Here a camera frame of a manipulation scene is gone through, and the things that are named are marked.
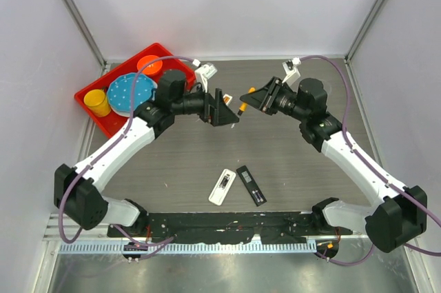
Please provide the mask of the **orange handled screwdriver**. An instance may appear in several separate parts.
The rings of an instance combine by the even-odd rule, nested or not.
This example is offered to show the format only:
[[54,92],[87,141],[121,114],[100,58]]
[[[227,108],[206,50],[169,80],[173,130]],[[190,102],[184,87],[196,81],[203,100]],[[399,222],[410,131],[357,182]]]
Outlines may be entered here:
[[[255,90],[256,90],[255,87],[251,87],[251,88],[248,90],[248,93],[252,93],[252,92],[254,92]],[[237,115],[238,115],[238,116],[241,116],[241,115],[246,111],[246,109],[247,109],[247,104],[246,104],[245,102],[242,102],[241,105],[240,105],[240,107],[239,107],[239,109],[238,109],[238,113],[237,113]]]

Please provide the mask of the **white remote control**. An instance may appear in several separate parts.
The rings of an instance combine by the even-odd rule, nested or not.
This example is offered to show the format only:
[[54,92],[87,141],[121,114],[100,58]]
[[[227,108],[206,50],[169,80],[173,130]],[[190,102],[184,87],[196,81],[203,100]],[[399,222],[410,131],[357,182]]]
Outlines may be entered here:
[[212,192],[208,197],[209,202],[217,206],[222,205],[235,178],[236,178],[235,172],[228,169],[224,169],[221,172]]

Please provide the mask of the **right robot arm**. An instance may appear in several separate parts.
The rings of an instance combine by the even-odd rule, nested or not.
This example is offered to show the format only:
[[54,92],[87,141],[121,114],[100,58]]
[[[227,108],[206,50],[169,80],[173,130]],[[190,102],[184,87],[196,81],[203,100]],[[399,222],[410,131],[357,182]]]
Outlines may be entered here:
[[313,206],[319,223],[365,234],[380,251],[389,253],[427,229],[427,216],[415,205],[427,205],[427,194],[407,187],[381,168],[356,144],[341,122],[327,110],[321,81],[303,79],[293,91],[278,77],[240,100],[273,115],[281,112],[300,122],[302,137],[332,160],[361,190],[369,206],[352,205],[331,197]]

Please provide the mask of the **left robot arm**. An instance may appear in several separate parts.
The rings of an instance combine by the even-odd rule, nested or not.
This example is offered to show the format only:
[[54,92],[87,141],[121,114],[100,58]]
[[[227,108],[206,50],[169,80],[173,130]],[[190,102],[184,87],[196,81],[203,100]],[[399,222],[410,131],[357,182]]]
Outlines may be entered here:
[[139,150],[166,131],[178,115],[195,114],[204,123],[224,126],[238,123],[238,116],[217,88],[190,92],[184,72],[168,70],[159,79],[153,99],[140,104],[132,119],[94,154],[75,166],[60,165],[54,173],[54,205],[83,230],[100,223],[126,228],[143,227],[144,211],[130,200],[102,195],[110,179]]

